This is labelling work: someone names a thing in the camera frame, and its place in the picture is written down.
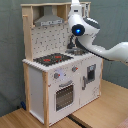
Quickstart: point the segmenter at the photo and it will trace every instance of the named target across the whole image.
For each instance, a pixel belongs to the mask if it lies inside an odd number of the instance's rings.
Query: pegboard backsplash
[[[31,31],[33,58],[66,50],[71,30],[68,23],[35,27]]]

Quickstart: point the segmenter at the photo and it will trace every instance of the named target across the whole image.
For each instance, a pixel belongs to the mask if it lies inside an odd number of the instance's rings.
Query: oven handle
[[[70,85],[72,82],[73,82],[73,81],[70,80],[70,81],[68,81],[66,84],[61,84],[61,85],[59,85],[59,87],[66,87],[66,86]]]
[[[84,86],[82,86],[82,90],[85,90],[85,88],[86,88],[86,78],[85,78],[85,76],[83,76],[83,80],[84,80]]]

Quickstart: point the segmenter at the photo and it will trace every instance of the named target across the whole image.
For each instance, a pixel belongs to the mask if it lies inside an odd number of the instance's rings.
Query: wooden toy kitchen
[[[81,2],[83,17],[90,2]],[[76,48],[71,3],[22,4],[26,108],[46,127],[101,95],[102,59]]]

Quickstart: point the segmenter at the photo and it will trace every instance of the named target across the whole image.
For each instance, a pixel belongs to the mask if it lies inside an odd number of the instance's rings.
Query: table
[[[16,110],[0,118],[0,128],[44,128],[37,119],[23,109]],[[81,128],[69,118],[64,118],[50,128]]]
[[[71,117],[87,128],[115,128],[128,117],[128,89],[102,80],[101,96]]]

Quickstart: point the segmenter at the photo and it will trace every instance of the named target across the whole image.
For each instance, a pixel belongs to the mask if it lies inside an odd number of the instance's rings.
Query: stovetop
[[[43,56],[40,58],[36,58],[33,61],[40,63],[46,67],[57,64],[57,63],[61,63],[63,61],[69,60],[69,59],[73,59],[73,57],[61,54],[61,53],[54,53],[51,55],[47,55],[47,56]]]

